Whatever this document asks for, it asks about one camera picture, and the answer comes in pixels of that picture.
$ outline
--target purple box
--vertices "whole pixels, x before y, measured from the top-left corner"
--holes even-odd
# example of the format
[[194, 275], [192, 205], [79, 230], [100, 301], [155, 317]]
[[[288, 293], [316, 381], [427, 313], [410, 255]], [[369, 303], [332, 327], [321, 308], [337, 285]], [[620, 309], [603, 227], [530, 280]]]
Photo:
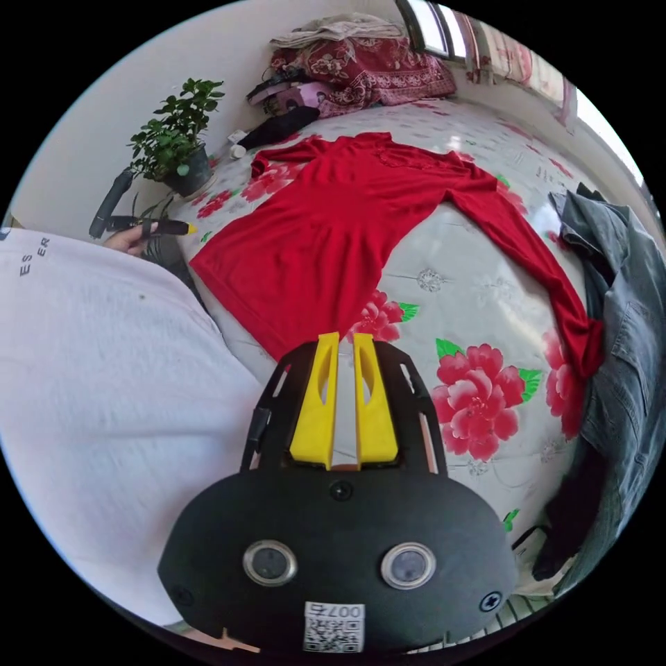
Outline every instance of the purple box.
[[327, 83], [318, 81], [299, 83], [288, 90], [282, 90], [275, 94], [278, 113], [287, 113], [296, 106], [311, 106], [316, 109], [332, 90], [333, 88]]

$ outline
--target plant pot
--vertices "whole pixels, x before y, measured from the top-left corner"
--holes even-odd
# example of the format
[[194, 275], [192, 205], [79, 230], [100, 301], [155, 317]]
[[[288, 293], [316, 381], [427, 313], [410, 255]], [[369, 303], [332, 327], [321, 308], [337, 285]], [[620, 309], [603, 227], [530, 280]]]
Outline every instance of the plant pot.
[[208, 164], [206, 146], [201, 144], [184, 162], [189, 166], [185, 176], [173, 172], [167, 174], [162, 182], [182, 197], [193, 194], [203, 187], [212, 177], [213, 170]]

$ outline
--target white wall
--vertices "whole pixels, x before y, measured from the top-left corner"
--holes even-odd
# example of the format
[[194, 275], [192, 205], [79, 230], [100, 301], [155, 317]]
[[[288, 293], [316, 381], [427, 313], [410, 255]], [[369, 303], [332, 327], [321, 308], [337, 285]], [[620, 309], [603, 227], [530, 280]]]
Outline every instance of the white wall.
[[[242, 0], [159, 35], [113, 66], [61, 118], [19, 184], [12, 214], [24, 227], [88, 240], [93, 216], [131, 160], [126, 144], [160, 100], [190, 76], [224, 80], [225, 97], [207, 138], [216, 149], [233, 130], [265, 117], [245, 95], [268, 67], [268, 41], [312, 19], [353, 11], [400, 16], [391, 0]], [[137, 179], [117, 214], [129, 213], [137, 189], [139, 210], [167, 192]]]

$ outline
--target potted plant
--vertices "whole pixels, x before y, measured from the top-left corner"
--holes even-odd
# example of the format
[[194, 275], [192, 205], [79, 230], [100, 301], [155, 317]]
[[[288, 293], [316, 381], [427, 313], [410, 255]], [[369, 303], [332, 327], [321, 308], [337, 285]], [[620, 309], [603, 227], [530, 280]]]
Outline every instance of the potted plant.
[[223, 83], [189, 78], [178, 97], [162, 101], [162, 108], [154, 111], [160, 118], [149, 120], [130, 139], [136, 175], [163, 182], [181, 196], [193, 194], [210, 180], [212, 170], [199, 135], [208, 127], [218, 99], [224, 97], [215, 90]]

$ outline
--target curtain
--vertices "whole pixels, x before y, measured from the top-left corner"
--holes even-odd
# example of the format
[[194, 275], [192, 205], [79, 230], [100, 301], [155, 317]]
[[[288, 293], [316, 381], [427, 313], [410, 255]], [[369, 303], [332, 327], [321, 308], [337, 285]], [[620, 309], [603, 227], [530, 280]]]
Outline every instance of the curtain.
[[537, 94], [570, 133], [577, 117], [576, 89], [555, 67], [523, 44], [477, 19], [454, 12], [467, 51], [467, 79], [497, 85], [511, 81]]

